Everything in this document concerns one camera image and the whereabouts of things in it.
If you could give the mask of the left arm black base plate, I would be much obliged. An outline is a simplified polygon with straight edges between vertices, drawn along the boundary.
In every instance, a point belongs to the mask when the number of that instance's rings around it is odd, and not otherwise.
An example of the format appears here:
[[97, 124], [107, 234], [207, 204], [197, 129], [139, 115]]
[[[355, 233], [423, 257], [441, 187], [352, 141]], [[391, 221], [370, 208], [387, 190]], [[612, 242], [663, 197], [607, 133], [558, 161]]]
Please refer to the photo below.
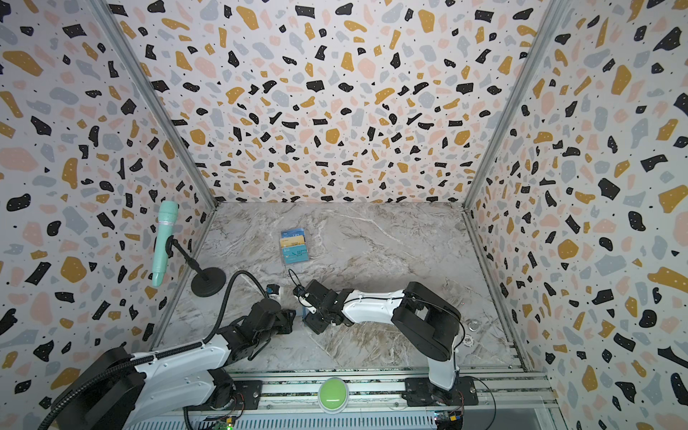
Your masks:
[[262, 397], [263, 382], [259, 380], [239, 380], [225, 383], [217, 388], [211, 397], [197, 406], [190, 406], [190, 411], [209, 411], [211, 413], [229, 414], [257, 410]]

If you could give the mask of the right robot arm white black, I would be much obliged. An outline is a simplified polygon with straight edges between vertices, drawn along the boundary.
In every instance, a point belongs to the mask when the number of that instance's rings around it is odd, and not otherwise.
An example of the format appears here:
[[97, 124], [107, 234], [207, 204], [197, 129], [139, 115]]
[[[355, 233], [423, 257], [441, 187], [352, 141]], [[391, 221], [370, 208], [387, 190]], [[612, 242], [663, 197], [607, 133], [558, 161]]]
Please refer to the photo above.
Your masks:
[[305, 324], [321, 334], [335, 325], [388, 324], [428, 361], [428, 379], [434, 387], [449, 392], [457, 376], [455, 350], [464, 340], [460, 312], [419, 282], [404, 290], [367, 293], [361, 290], [335, 291], [318, 281], [297, 285], [293, 294], [307, 310]]

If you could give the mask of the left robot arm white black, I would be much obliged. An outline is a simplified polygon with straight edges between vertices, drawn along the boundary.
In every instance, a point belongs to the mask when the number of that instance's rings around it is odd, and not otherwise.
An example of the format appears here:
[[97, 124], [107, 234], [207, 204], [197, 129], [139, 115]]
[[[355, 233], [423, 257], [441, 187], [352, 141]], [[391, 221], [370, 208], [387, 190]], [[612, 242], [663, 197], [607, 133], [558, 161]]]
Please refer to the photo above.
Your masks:
[[291, 333], [295, 317], [264, 298], [209, 340], [148, 353], [110, 349], [55, 399], [39, 428], [126, 429], [172, 410], [229, 402], [235, 383], [225, 368]]

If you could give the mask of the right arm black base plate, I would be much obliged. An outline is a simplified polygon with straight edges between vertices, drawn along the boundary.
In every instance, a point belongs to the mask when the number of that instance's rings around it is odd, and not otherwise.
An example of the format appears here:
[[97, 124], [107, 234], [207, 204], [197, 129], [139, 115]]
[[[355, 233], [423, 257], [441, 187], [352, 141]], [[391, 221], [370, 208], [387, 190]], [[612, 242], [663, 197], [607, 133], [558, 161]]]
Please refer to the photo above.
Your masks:
[[469, 376], [457, 377], [448, 391], [433, 385], [427, 377], [407, 378], [401, 397], [410, 407], [478, 405], [477, 389]]

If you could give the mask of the blue leather card holder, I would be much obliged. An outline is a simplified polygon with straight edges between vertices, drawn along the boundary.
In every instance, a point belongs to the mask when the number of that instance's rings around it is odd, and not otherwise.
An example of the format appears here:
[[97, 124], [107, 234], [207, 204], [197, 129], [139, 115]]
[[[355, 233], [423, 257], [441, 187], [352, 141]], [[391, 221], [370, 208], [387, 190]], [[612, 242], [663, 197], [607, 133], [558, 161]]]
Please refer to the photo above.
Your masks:
[[306, 318], [308, 315], [311, 314], [310, 309], [306, 307], [302, 307], [296, 310], [297, 312], [297, 317], [300, 317], [302, 319]]

